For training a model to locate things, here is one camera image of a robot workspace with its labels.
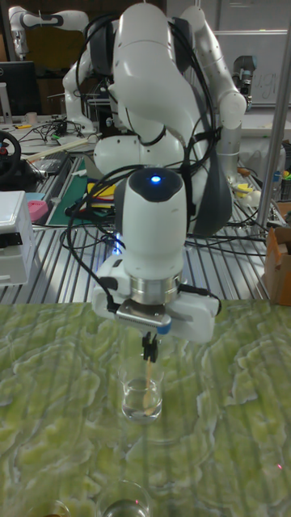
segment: metal pole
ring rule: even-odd
[[[272,182],[273,175],[276,172],[278,165],[280,147],[283,140],[285,121],[289,105],[291,93],[291,20],[289,23],[289,30],[286,38],[286,45],[284,57],[282,61],[280,83],[278,88],[276,108],[274,114],[274,121],[272,125],[272,132],[270,144],[268,149],[268,160],[266,175],[262,188],[262,195],[259,202],[259,211],[257,222],[265,226],[268,220],[268,214],[271,206],[272,198]]]

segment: white container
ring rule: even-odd
[[[0,286],[28,282],[35,248],[25,192],[0,192]]]

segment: glass cup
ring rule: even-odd
[[[121,364],[122,412],[128,420],[143,424],[158,418],[162,411],[162,377],[158,362],[144,361],[142,355]]]
[[[63,502],[44,501],[31,508],[27,517],[71,517],[71,514]]]
[[[95,517],[151,517],[150,496],[137,483],[116,481],[96,504]]]

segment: electronic device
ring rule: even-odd
[[[26,115],[30,111],[41,115],[40,91],[32,61],[0,62],[0,82],[6,83],[12,115]]]
[[[0,191],[0,285],[28,282],[36,242],[24,191]]]

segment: wooden stick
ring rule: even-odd
[[[45,156],[49,156],[50,154],[59,153],[60,151],[68,151],[69,149],[74,149],[75,147],[79,147],[80,145],[85,145],[89,141],[89,138],[80,138],[74,142],[69,142],[68,144],[58,145],[57,147],[51,147],[46,149],[45,151],[40,151],[36,154],[31,154],[31,156],[27,156],[25,159],[28,162],[35,162],[40,158],[44,158]]]

